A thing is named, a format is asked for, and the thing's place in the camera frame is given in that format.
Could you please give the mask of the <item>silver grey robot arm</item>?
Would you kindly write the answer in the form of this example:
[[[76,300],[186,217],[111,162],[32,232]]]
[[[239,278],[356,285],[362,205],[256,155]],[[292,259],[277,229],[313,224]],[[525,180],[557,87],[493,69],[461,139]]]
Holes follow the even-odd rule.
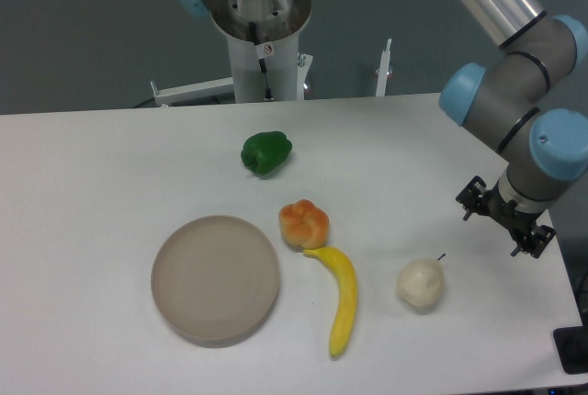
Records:
[[[231,77],[214,88],[242,103],[304,96],[298,35],[311,0],[179,0],[211,16],[225,36]],[[555,236],[538,218],[587,170],[587,119],[538,101],[586,57],[578,20],[549,17],[537,0],[460,0],[503,51],[491,69],[469,63],[446,83],[438,104],[508,163],[493,187],[472,179],[457,200],[468,214],[504,227],[518,253],[539,257]]]

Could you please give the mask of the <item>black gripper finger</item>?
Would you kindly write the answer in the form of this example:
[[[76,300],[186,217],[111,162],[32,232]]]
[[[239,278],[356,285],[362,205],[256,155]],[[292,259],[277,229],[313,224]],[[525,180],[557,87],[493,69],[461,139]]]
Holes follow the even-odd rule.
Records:
[[[487,193],[485,182],[477,175],[458,193],[456,201],[465,211],[464,221],[467,221],[472,214],[488,215]]]
[[[510,253],[512,257],[524,253],[539,258],[556,236],[556,231],[547,225],[531,223],[522,228],[511,229],[510,235],[515,242],[515,248]]]

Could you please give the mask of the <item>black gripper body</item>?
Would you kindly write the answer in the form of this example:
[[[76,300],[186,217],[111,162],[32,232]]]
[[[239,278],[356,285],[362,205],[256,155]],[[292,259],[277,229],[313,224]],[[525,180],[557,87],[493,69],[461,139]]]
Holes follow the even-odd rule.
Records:
[[[514,198],[505,200],[498,186],[482,194],[482,214],[513,234],[531,234],[537,219],[546,209],[542,203],[531,202],[528,207]]]

